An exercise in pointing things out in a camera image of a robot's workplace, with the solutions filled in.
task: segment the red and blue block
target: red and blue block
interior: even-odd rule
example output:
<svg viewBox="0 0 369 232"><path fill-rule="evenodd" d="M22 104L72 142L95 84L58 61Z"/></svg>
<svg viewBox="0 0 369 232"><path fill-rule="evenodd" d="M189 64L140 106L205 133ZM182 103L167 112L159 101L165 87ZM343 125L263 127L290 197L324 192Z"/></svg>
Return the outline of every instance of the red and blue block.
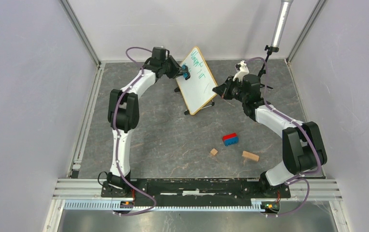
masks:
<svg viewBox="0 0 369 232"><path fill-rule="evenodd" d="M236 133L223 136L223 143L225 146L236 144L239 142L239 138Z"/></svg>

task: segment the wooden block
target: wooden block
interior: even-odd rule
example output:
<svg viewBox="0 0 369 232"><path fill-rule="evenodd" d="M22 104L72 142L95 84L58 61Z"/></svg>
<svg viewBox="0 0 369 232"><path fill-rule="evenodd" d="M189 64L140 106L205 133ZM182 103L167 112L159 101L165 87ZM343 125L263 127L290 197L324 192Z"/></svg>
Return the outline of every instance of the wooden block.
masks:
<svg viewBox="0 0 369 232"><path fill-rule="evenodd" d="M256 154L253 154L253 153L250 153L250 152L247 152L247 151L243 151L243 155L242 156L244 158L248 158L248 159L254 160L256 162L258 162L258 159L260 158L260 156L258 156Z"/></svg>
<svg viewBox="0 0 369 232"><path fill-rule="evenodd" d="M218 153L218 151L216 149L213 148L213 150L210 152L210 154L212 156L215 156Z"/></svg>

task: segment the whiteboard frame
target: whiteboard frame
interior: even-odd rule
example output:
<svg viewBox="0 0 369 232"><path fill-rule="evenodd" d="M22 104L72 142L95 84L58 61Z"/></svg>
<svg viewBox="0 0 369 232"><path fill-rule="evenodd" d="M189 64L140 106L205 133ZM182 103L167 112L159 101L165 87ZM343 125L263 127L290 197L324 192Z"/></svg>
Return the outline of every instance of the whiteboard frame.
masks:
<svg viewBox="0 0 369 232"><path fill-rule="evenodd" d="M213 81L214 81L214 83L216 84L216 87L217 87L218 85L217 85L216 79L214 78L214 76L213 76L213 74L212 74L212 71L210 71L210 68L209 68L209 66L208 66L208 64L207 64L207 62L206 62L206 60L204 59L204 56L203 56L203 54L201 53L201 51L200 51L199 47L194 46L194 47L190 50L189 54L187 54L187 56L185 56L185 58L183 59L183 61L182 61L182 62L180 62L180 67L183 65L184 60L185 60L187 57L189 57L189 55L192 53L193 49L195 49L195 48L198 50L198 52L199 52L199 54L200 54L201 58L203 59L203 62L206 64L207 70L209 71L210 76L212 77L212 79L213 79ZM182 89L180 88L179 83L177 84L177 86L179 87L180 92L182 93L184 103L186 104L186 107L187 107L187 109L188 109L188 111L189 111L189 114L190 114L190 115L195 115L195 114L197 114L197 112L199 112L201 109L203 109L203 107L204 107L204 106L206 106L206 105L207 105L207 103L209 103L210 101L212 101L212 100L213 100L213 98L215 98L215 97L217 96L217 93L214 93L214 95L212 96L212 98L210 98L208 101L206 101L206 102L205 102L205 103L204 103L204 104L203 104L199 109L197 109L197 110L192 114L192 113L190 112L190 110L189 110L189 105L187 104L186 98L185 98L185 96L183 95L183 92L182 92Z"/></svg>

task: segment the floor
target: floor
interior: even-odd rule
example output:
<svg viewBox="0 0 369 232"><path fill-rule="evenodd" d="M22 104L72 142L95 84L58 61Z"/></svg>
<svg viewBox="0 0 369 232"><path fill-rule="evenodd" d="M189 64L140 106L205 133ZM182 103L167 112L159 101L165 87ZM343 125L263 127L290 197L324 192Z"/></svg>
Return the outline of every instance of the floor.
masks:
<svg viewBox="0 0 369 232"><path fill-rule="evenodd" d="M297 207L282 202L282 212ZM60 232L109 231L257 231L257 232L336 232L328 202L306 203L294 216L265 218L255 212L150 212L133 217L118 217L109 211L65 210Z"/></svg>
<svg viewBox="0 0 369 232"><path fill-rule="evenodd" d="M235 74L237 60L207 61L218 84ZM304 120L293 80L284 60L269 60L268 100L283 113ZM258 73L261 63L248 65ZM79 178L97 178L109 171L113 136L107 121L109 93L125 86L138 73L133 63L107 63L86 142ZM173 90L175 80L161 78L139 100L140 121L130 148L132 178L167 177L258 177L282 161L282 141L267 127L243 113L241 103L214 99L215 106L184 115L185 102ZM225 147L222 137L237 133L238 144ZM218 154L213 157L210 151ZM260 156L259 162L241 155L249 151Z"/></svg>

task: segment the whiteboard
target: whiteboard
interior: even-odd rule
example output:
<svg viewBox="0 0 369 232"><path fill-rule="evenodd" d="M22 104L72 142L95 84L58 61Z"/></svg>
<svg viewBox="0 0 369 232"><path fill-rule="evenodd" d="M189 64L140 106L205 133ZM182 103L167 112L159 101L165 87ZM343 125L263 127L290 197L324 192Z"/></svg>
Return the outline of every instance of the whiteboard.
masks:
<svg viewBox="0 0 369 232"><path fill-rule="evenodd" d="M192 49L182 65L189 68L190 78L178 77L176 81L189 113L194 115L216 96L212 89L217 83L198 47Z"/></svg>

